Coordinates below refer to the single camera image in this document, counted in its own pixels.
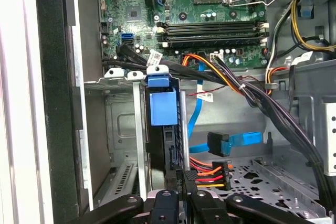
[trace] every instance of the yellow wire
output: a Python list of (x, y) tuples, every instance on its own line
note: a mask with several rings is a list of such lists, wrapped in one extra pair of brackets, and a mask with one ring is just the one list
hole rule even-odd
[(311, 50), (331, 50), (331, 49), (336, 48), (336, 45), (330, 46), (330, 47), (317, 47), (317, 46), (310, 45), (303, 40), (303, 38), (300, 35), (299, 27), (298, 27), (298, 23), (297, 23), (296, 3), (297, 3), (297, 0), (294, 0), (293, 3), (292, 3), (291, 17), (292, 17), (293, 30), (294, 30), (294, 33), (296, 34), (296, 36), (298, 37), (299, 41)]
[(198, 55), (193, 55), (193, 54), (189, 54), (187, 55), (183, 62), (182, 65), (186, 65), (188, 58), (189, 57), (193, 57), (196, 58), (199, 61), (204, 62), (208, 67), (210, 67), (214, 72), (216, 72), (216, 74), (218, 74), (220, 76), (220, 78), (234, 91), (236, 91), (237, 93), (241, 94), (234, 86), (232, 86), (232, 84), (229, 82), (229, 80), (214, 66), (212, 65), (212, 63), (210, 63), (209, 61), (207, 61), (206, 59), (202, 58), (201, 56)]
[(223, 187), (224, 184), (213, 184), (213, 185), (197, 185), (197, 187)]

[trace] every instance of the metal sheet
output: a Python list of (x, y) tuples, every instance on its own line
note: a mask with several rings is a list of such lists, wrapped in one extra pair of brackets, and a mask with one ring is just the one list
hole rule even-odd
[(321, 211), (323, 208), (315, 208), (316, 212), (313, 208), (306, 206), (288, 187), (260, 172), (256, 169), (258, 167), (248, 162), (247, 158), (233, 158), (232, 165), (232, 190), (222, 191), (217, 188), (208, 188), (217, 193), (221, 200), (234, 193), (245, 194), (296, 216), (300, 214), (306, 219), (318, 218), (319, 214), (321, 214), (320, 217), (326, 217), (326, 213)]
[(185, 103), (185, 91), (180, 92), (180, 115), (182, 126), (182, 143), (183, 143), (183, 164), (184, 170), (190, 170), (189, 161), (189, 141), (188, 141), (188, 123), (187, 123), (187, 111)]
[(324, 113), (326, 114), (326, 142), (327, 156), (325, 157), (324, 173), (328, 176), (336, 176), (336, 103), (325, 103)]
[(99, 206), (102, 206), (122, 195), (132, 193), (134, 181), (138, 173), (137, 162), (124, 162), (118, 169), (117, 174), (113, 179), (108, 178), (110, 186), (105, 193)]
[(140, 197), (143, 200), (147, 199), (148, 192), (148, 170), (145, 163), (145, 132), (143, 122), (143, 108), (141, 105), (141, 83), (140, 81), (133, 82), (133, 98), (134, 98), (134, 119), (135, 119), (135, 134), (137, 139), (137, 155), (138, 155), (138, 174), (140, 183)]
[(71, 26), (70, 31), (72, 35), (73, 46), (73, 62), (75, 68), (75, 84), (80, 88), (80, 104), (82, 113), (82, 128), (79, 130), (80, 137), (80, 155), (81, 155), (81, 168), (83, 188), (88, 190), (89, 208), (93, 210), (93, 192), (91, 181), (91, 165), (90, 165), (90, 152), (89, 152), (89, 140), (87, 129), (87, 115), (86, 115), (86, 103), (85, 103), (85, 87), (83, 77), (83, 58), (82, 58), (82, 43), (80, 34), (80, 19), (79, 19), (79, 5), (78, 0), (73, 0), (75, 9), (76, 25)]
[(325, 208), (315, 201), (319, 197), (318, 194), (313, 193), (297, 180), (285, 176), (281, 171), (277, 171), (271, 166), (262, 166), (253, 161), (253, 167), (259, 174), (265, 175), (290, 195), (296, 197), (298, 201), (314, 211), (318, 217), (326, 217)]
[(95, 195), (111, 168), (104, 92), (94, 90), (87, 92), (86, 111), (92, 192)]

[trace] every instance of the sticker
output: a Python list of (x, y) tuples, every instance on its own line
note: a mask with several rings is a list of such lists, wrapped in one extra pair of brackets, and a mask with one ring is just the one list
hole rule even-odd
[(214, 102), (214, 96), (212, 93), (201, 93), (201, 94), (197, 94), (196, 97), (206, 102)]
[(151, 50), (151, 54), (149, 55), (148, 61), (147, 61), (147, 67), (149, 66), (156, 66), (159, 65), (161, 59), (162, 59), (162, 54), (155, 51)]
[(297, 65), (300, 62), (304, 62), (304, 61), (308, 61), (310, 60), (311, 55), (313, 54), (313, 51), (310, 52), (305, 52), (304, 54), (302, 54), (300, 57), (296, 57), (293, 62), (292, 62), (292, 66)]

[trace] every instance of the red wire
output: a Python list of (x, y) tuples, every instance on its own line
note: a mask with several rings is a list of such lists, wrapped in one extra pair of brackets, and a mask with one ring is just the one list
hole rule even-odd
[(195, 169), (197, 169), (197, 170), (201, 170), (201, 171), (203, 171), (203, 172), (209, 172), (209, 170), (206, 170), (206, 169), (200, 168), (200, 167), (198, 167), (198, 166), (194, 165), (193, 163), (190, 163), (190, 165), (191, 165), (192, 167), (194, 167)]
[(223, 178), (223, 176), (222, 176), (222, 175), (219, 175), (219, 176), (217, 176), (217, 177), (215, 177), (215, 178), (198, 178), (196, 181), (208, 182), (208, 181), (219, 180), (219, 179), (221, 179), (221, 178)]
[(221, 86), (219, 88), (216, 89), (211, 89), (211, 90), (207, 90), (207, 91), (202, 91), (202, 92), (197, 92), (197, 93), (192, 93), (192, 94), (187, 94), (188, 96), (192, 96), (192, 95), (197, 95), (197, 94), (204, 94), (204, 93), (209, 93), (209, 92), (213, 92), (222, 88), (225, 88), (226, 86)]

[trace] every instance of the capacitor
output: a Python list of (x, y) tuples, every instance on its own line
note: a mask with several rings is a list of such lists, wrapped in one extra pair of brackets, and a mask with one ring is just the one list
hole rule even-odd
[(109, 38), (106, 35), (103, 35), (101, 37), (101, 42), (103, 43), (104, 46), (108, 46), (109, 45)]
[(109, 42), (106, 39), (103, 39), (102, 43), (103, 43), (104, 46), (108, 46), (109, 45)]

